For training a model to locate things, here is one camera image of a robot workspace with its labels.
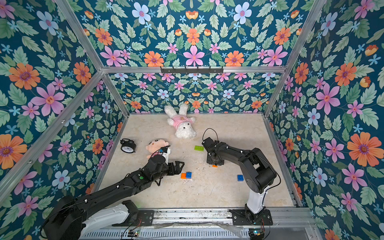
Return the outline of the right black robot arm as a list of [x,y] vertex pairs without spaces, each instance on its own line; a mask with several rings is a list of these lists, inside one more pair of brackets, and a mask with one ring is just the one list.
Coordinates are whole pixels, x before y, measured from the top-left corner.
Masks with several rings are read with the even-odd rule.
[[202,145],[207,151],[209,165],[222,166],[229,161],[240,167],[244,181],[250,188],[246,212],[256,216],[263,211],[267,190],[278,176],[264,153],[259,148],[241,150],[211,138],[204,139]]

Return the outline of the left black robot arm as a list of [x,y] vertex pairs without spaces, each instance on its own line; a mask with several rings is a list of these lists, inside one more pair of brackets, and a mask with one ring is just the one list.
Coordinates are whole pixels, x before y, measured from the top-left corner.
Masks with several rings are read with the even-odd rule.
[[181,174],[184,165],[180,161],[166,163],[165,157],[155,155],[143,168],[109,187],[77,198],[61,198],[42,226],[43,238],[78,240],[110,225],[134,225],[139,210],[129,197],[148,189],[153,183],[160,185],[165,176]]

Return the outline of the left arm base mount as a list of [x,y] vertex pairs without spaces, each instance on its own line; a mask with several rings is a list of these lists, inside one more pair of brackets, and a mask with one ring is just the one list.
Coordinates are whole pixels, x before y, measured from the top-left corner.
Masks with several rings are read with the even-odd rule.
[[113,224],[113,227],[128,227],[128,226],[151,226],[154,220],[153,210],[139,210],[131,201],[123,201],[122,204],[128,209],[128,217],[120,224]]

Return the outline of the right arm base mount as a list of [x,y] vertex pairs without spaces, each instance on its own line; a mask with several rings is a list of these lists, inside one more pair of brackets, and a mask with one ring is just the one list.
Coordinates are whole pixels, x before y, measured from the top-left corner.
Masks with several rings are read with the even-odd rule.
[[232,214],[234,226],[272,226],[273,220],[270,210],[263,208],[259,213],[254,214],[249,209],[235,210],[231,209],[229,212]]

